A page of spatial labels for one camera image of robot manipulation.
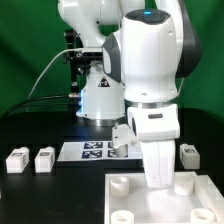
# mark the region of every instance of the black table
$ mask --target black table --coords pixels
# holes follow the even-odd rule
[[[176,171],[184,171],[179,145],[194,144],[201,155],[197,174],[209,175],[224,194],[224,126],[197,109],[179,111]],[[143,172],[141,160],[56,162],[51,173],[36,174],[40,148],[53,146],[56,159],[65,141],[111,140],[110,127],[77,123],[70,113],[20,113],[0,121],[0,223],[71,224],[104,222],[106,173]],[[27,146],[30,162],[22,174],[7,174],[5,159]]]

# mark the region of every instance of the black cable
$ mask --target black cable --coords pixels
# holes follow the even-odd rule
[[[13,111],[20,109],[20,108],[24,108],[24,107],[30,107],[30,106],[53,106],[56,104],[43,104],[43,105],[27,105],[29,103],[35,102],[35,101],[40,101],[40,100],[55,100],[55,99],[69,99],[68,95],[61,95],[61,96],[43,96],[43,97],[36,97],[36,98],[32,98],[32,99],[28,99],[28,100],[24,100],[14,106],[12,106],[11,108],[9,108],[3,115],[3,119],[6,119],[8,117],[8,115],[10,113],[12,113]]]

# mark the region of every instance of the white plastic tray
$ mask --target white plastic tray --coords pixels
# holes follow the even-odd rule
[[[177,176],[194,177],[194,193],[179,196],[171,187],[153,191],[146,185],[145,175],[107,174],[105,183],[105,224],[110,224],[111,214],[128,210],[134,214],[135,223],[190,223],[190,212],[195,208],[206,208],[216,216],[214,223],[224,223],[224,198],[208,176],[197,176],[194,172],[175,173]],[[129,194],[124,198],[110,193],[110,178],[129,178]]]

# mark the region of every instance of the small white cube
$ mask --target small white cube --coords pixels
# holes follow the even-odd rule
[[[194,145],[180,146],[180,160],[185,169],[200,169],[200,155]]]
[[[36,173],[49,173],[53,167],[55,161],[54,148],[47,147],[40,149],[35,158],[35,170]]]
[[[7,173],[22,173],[29,162],[29,149],[14,149],[6,159]]]

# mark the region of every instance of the green backdrop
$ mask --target green backdrop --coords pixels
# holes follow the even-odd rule
[[[203,109],[224,123],[224,3],[223,0],[185,0],[201,39],[203,56],[185,81],[179,106]],[[66,49],[69,29],[55,0],[7,0],[0,7],[0,115],[27,98],[49,61]],[[33,97],[66,94],[68,65],[59,59],[38,85]]]

